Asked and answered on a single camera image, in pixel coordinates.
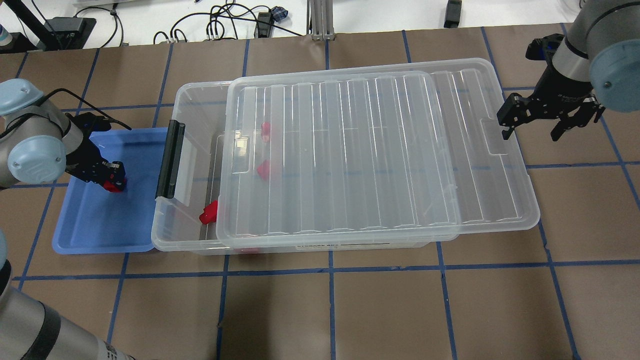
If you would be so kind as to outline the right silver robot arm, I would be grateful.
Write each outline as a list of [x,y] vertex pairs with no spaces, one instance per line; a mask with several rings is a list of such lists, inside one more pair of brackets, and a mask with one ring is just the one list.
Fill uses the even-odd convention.
[[597,123],[605,110],[637,112],[640,73],[637,0],[589,0],[567,34],[528,44],[525,57],[546,68],[530,96],[511,93],[497,112],[502,137],[535,120],[555,120],[558,141],[568,130]]

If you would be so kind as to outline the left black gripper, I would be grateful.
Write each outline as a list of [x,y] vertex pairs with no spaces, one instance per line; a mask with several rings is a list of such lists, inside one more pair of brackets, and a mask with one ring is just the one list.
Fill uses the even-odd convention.
[[92,142],[82,142],[67,155],[67,173],[82,180],[104,185],[113,184],[117,191],[127,186],[126,169],[121,161],[108,162]]

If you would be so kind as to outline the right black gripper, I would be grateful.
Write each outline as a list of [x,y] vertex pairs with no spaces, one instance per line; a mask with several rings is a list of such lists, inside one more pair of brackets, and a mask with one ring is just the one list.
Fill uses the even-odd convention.
[[503,127],[502,139],[507,141],[519,125],[534,120],[558,120],[551,130],[551,140],[557,142],[568,130],[583,128],[593,121],[598,123],[605,107],[592,93],[579,96],[562,94],[523,96],[512,92],[503,102],[496,116]]

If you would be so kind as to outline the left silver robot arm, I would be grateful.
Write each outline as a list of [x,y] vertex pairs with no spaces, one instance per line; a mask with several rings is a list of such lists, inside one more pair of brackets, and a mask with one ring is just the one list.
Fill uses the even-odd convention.
[[[98,108],[71,115],[51,102],[52,96],[29,80],[1,84],[1,189],[17,183],[54,182],[67,173],[109,192],[122,192],[127,178],[122,162],[109,162],[91,141],[92,132],[107,132],[115,119]],[[7,240],[1,237],[0,335],[3,360],[131,360],[70,321],[57,310],[11,285]]]

